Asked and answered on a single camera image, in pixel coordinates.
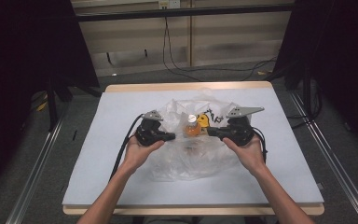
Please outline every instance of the black horizontal bar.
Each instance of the black horizontal bar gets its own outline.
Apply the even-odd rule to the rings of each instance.
[[[159,9],[130,12],[85,13],[76,14],[77,21],[118,21],[146,18],[204,16],[221,14],[241,14],[258,12],[291,11],[295,4],[258,5],[245,7],[191,7],[176,9]]]

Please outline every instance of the small plastic bottle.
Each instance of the small plastic bottle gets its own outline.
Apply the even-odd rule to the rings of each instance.
[[[188,115],[188,123],[185,126],[186,137],[195,137],[201,133],[201,125],[195,115]]]

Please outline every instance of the person's left arm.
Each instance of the person's left arm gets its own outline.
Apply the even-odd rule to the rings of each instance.
[[[108,223],[130,176],[144,164],[150,153],[162,145],[164,145],[164,142],[158,141],[150,147],[143,147],[136,137],[130,138],[124,161],[118,167],[101,195],[77,223]]]

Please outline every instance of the wall outlet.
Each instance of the wall outlet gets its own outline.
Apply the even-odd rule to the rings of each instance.
[[[168,9],[168,8],[170,8],[170,1],[169,0],[159,0],[158,1],[158,8],[159,9]]]
[[[180,0],[170,0],[169,8],[180,8]]]

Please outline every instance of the clear plastic bag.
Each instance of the clear plastic bag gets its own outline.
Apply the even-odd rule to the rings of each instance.
[[[237,105],[216,100],[172,100],[158,112],[164,118],[161,129],[176,134],[176,139],[166,142],[153,152],[148,161],[156,181],[192,180],[214,175],[239,162],[233,151],[217,137],[201,133],[186,137],[184,127],[188,115],[198,116],[205,128],[227,126],[226,114]]]

